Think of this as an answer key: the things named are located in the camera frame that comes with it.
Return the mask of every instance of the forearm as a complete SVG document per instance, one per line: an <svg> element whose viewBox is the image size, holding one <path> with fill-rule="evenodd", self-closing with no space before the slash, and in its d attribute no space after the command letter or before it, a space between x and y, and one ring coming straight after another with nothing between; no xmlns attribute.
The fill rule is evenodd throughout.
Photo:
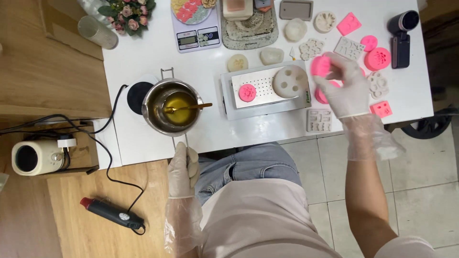
<svg viewBox="0 0 459 258"><path fill-rule="evenodd" d="M196 223L201 209L196 198L169 199L166 206L165 238L173 258L198 257Z"/></svg>
<svg viewBox="0 0 459 258"><path fill-rule="evenodd" d="M365 257L397 237L389 226L386 195L375 161L370 116L343 119L349 139L346 207L349 225Z"/></svg>

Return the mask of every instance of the gray silicone pad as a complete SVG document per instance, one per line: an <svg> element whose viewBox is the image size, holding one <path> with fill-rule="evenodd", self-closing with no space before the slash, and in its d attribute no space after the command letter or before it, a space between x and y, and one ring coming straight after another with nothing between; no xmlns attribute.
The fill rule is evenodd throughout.
<svg viewBox="0 0 459 258"><path fill-rule="evenodd" d="M284 20L300 18L310 21L313 17L314 2L308 0L282 0L279 17Z"/></svg>

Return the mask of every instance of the digital kitchen scale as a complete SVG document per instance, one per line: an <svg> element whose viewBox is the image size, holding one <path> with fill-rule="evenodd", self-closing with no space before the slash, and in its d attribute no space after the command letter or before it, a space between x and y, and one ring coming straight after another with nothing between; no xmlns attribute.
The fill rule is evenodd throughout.
<svg viewBox="0 0 459 258"><path fill-rule="evenodd" d="M175 44L179 53L211 49L220 47L221 32L218 22L218 4L210 9L210 14L201 23L195 25L184 24L177 19L173 10L172 24L174 26Z"/></svg>

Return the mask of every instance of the person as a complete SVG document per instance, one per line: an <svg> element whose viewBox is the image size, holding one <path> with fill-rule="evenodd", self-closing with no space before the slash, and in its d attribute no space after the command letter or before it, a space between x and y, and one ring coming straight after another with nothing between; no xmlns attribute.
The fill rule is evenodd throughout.
<svg viewBox="0 0 459 258"><path fill-rule="evenodd" d="M313 79L349 140L346 208L363 255L435 257L428 242L398 237L389 226L376 166L375 128L382 122L369 112L369 82L356 62L326 55L332 72ZM343 87L328 79L343 80ZM279 144L199 161L179 143L168 167L165 240L174 257L341 257L318 235L295 163Z"/></svg>

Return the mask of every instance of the yellow liquid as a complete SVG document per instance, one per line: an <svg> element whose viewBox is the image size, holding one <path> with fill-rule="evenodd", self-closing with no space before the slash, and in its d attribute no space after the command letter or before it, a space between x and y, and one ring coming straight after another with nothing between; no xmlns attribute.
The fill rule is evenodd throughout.
<svg viewBox="0 0 459 258"><path fill-rule="evenodd" d="M192 96L184 92L175 92L167 97L164 102L164 107L181 108L196 104L197 102ZM165 113L164 115L171 124L176 126L186 126L192 123L195 119L196 109L177 110L173 114Z"/></svg>

